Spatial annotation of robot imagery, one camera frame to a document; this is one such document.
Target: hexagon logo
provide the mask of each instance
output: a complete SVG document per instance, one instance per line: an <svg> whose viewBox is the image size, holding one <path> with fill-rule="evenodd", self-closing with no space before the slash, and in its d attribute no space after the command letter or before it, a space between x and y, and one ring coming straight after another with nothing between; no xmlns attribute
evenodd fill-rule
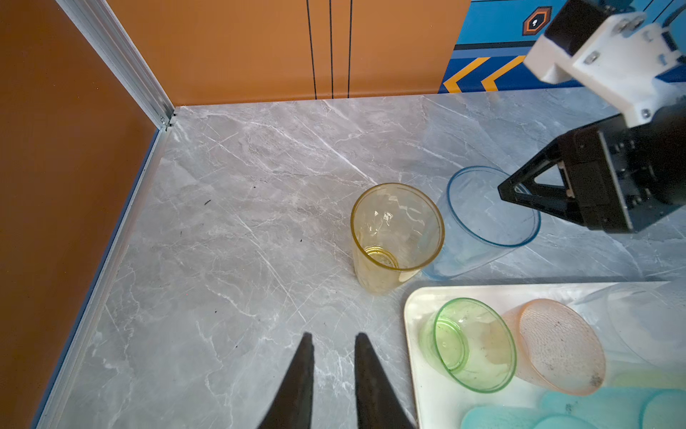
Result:
<svg viewBox="0 0 686 429"><path fill-rule="evenodd" d="M550 22L550 17L553 15L552 6L540 6L536 8L529 17L524 20L522 36L533 36L538 34L546 24Z"/></svg>

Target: orange wall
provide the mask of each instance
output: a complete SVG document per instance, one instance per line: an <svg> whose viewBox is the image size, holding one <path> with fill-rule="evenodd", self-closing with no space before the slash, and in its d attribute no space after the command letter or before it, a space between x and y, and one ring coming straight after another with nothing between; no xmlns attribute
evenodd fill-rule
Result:
<svg viewBox="0 0 686 429"><path fill-rule="evenodd" d="M332 76L335 97L347 97L348 84L351 97L435 93L469 8L469 0L109 4L175 105L310 99L315 85L317 98L330 98Z"/></svg>
<svg viewBox="0 0 686 429"><path fill-rule="evenodd" d="M0 427L26 428L155 132L54 0L0 1Z"/></svg>

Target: robotic arm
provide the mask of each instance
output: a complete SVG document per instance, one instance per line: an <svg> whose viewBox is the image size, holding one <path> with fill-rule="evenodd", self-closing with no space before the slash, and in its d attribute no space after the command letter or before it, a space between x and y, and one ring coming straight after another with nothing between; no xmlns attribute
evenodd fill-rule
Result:
<svg viewBox="0 0 686 429"><path fill-rule="evenodd" d="M544 82L575 78L621 114L555 138L498 187L503 200L608 233L638 232L686 205L686 98L656 78L686 62L669 32L685 8L642 27L643 12L563 6L524 65ZM564 186L535 182L556 164Z"/></svg>

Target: tray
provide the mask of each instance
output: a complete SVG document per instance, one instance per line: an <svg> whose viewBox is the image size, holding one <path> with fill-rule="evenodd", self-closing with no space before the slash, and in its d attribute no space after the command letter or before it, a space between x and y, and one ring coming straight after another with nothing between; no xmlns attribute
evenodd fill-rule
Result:
<svg viewBox="0 0 686 429"><path fill-rule="evenodd" d="M656 286L664 282L643 283ZM458 429L467 411L479 405L536 408L546 392L541 387L515 377L500 392L476 393L431 368L419 349L419 329L446 301L459 297L474 298L503 314L510 308L536 298L554 299L567 304L613 284L616 282L443 286L415 290L405 302L405 334L419 428Z"/></svg>

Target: yellow arrow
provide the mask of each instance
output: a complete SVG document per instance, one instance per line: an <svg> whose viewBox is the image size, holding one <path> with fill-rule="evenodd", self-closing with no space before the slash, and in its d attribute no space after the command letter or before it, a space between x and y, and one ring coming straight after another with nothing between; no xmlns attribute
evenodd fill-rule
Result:
<svg viewBox="0 0 686 429"><path fill-rule="evenodd" d="M484 89L487 91L498 91L498 87L495 86L495 80L503 74L520 65L521 62L524 61L524 58L526 58L526 55L520 55L516 57L514 60L508 62L504 66L500 67L498 70L494 71L486 79L482 80L481 84L484 85Z"/></svg>
<svg viewBox="0 0 686 429"><path fill-rule="evenodd" d="M448 92L450 94L461 93L462 90L458 86L458 80L470 74L472 71L474 71L474 69L484 64L486 60L488 60L489 58L490 56L475 59L474 61L470 62L467 66L465 66L462 70L452 75L450 79L443 82Z"/></svg>

